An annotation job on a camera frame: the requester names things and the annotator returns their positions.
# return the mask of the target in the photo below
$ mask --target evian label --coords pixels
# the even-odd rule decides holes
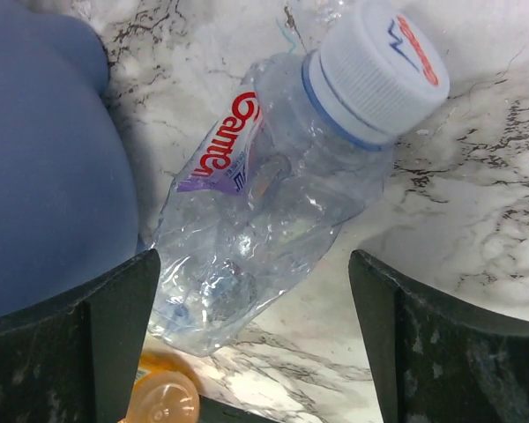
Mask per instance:
[[[242,85],[227,115],[216,122],[186,165],[178,192],[216,189],[242,194],[247,182],[250,145],[263,117],[252,86]]]

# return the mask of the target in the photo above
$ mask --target plastic water bottle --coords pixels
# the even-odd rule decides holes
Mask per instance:
[[[421,31],[358,3],[319,50],[255,63],[168,195],[149,331],[204,356],[301,282],[449,92]]]

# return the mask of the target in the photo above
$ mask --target marble countertop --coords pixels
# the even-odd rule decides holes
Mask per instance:
[[[87,20],[107,46],[108,104],[133,158],[145,236],[250,63],[314,42],[284,0],[39,2]],[[403,137],[384,198],[346,224],[308,280],[234,345],[187,357],[209,397],[286,422],[381,423],[346,271],[359,247],[529,320],[529,1],[394,3],[437,45],[451,99]]]

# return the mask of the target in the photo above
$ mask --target bottle cap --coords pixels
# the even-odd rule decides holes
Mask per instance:
[[[443,60],[420,29],[384,1],[360,1],[326,35],[309,63],[325,112],[372,147],[433,113],[449,94]]]
[[[197,423],[199,401],[196,386],[181,373],[147,376],[133,389],[125,423]]]

